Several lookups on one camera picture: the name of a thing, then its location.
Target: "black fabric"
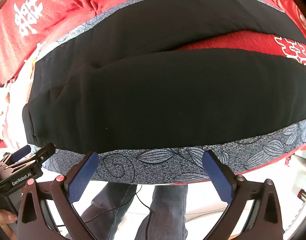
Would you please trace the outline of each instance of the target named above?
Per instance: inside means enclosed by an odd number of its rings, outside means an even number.
[[[306,66],[240,49],[84,62],[24,107],[29,143],[86,153],[223,144],[306,119]]]
[[[306,44],[285,13],[257,0],[145,0],[119,9],[38,61],[30,100],[64,84],[85,62],[103,67],[241,30]]]

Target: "logo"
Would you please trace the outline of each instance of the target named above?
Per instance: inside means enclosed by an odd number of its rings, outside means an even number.
[[[32,174],[29,172],[29,173],[27,173],[27,175],[25,175],[24,177],[20,177],[19,179],[13,181],[13,182],[12,182],[12,185],[15,186],[16,184],[18,184],[18,183],[20,183],[20,182],[22,182],[22,181],[28,179],[28,178],[31,177],[31,176],[32,176]]]

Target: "white floor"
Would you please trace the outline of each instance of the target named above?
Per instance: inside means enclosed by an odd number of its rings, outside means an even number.
[[[302,155],[306,154],[306,152],[298,151],[296,154]],[[53,180],[57,175],[57,173],[44,170],[44,175],[37,181]],[[297,198],[297,193],[301,188],[306,190],[306,176],[298,174],[296,170],[286,166],[285,159],[256,171],[249,172],[244,176],[248,180],[257,182],[263,182],[265,179],[273,180],[281,205],[283,228],[286,230],[303,204],[303,202]],[[93,197],[96,196],[105,184],[106,182],[102,181],[91,181],[89,183],[80,201],[74,203],[74,207],[79,214],[90,205]],[[152,201],[153,190],[154,186],[143,185],[141,191],[138,193],[141,201],[148,206]],[[250,205],[251,203],[245,208],[232,235],[238,234],[242,230],[249,213],[248,208]],[[203,239],[220,218],[222,214],[221,210],[224,210],[225,207],[226,203],[221,202],[211,182],[189,184],[186,208],[187,220],[190,220],[192,216],[198,216],[196,213],[201,213],[202,211],[211,210],[214,211],[214,214],[209,214],[187,222],[186,227],[189,231],[187,240]],[[50,208],[56,223],[58,225],[63,224],[54,203],[50,202]],[[149,210],[143,206],[137,198],[134,198],[133,203],[119,226],[114,240],[133,240],[139,225],[148,213]],[[67,233],[66,228],[61,228],[61,230],[63,235]]]

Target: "screw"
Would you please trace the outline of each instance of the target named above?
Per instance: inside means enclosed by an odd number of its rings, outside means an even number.
[[[244,176],[242,176],[242,175],[237,175],[236,178],[237,178],[238,181],[244,181],[245,180]]]
[[[269,185],[273,185],[273,181],[271,179],[267,179],[266,183],[269,184]]]
[[[58,176],[56,177],[56,180],[57,180],[58,182],[63,181],[63,180],[64,180],[64,175],[58,175]]]
[[[27,184],[28,185],[32,185],[34,183],[34,179],[29,179],[28,181],[27,181]]]

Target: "blue gripper pad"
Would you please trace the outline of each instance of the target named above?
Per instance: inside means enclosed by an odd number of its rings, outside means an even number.
[[[12,154],[12,161],[17,163],[20,159],[24,158],[31,152],[31,147],[29,145],[24,146],[23,148],[19,149],[17,152]]]
[[[71,204],[80,200],[98,164],[98,154],[93,152],[67,188],[67,199]]]
[[[212,181],[221,200],[230,204],[233,200],[233,186],[222,169],[222,163],[214,155],[212,157],[207,151],[202,157],[203,168]]]

